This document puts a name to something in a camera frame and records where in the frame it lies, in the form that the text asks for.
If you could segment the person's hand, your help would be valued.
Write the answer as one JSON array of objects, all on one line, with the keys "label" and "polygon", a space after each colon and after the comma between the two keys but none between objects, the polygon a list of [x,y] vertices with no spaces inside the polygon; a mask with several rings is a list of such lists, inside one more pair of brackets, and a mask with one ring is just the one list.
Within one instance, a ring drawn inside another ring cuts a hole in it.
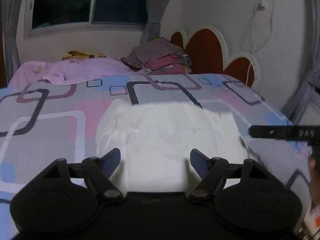
[{"label": "person's hand", "polygon": [[308,158],[308,168],[310,173],[310,183],[309,190],[310,196],[312,199],[312,204],[314,207],[319,206],[319,170],[316,168],[317,161],[314,158],[313,154],[311,154]]}]

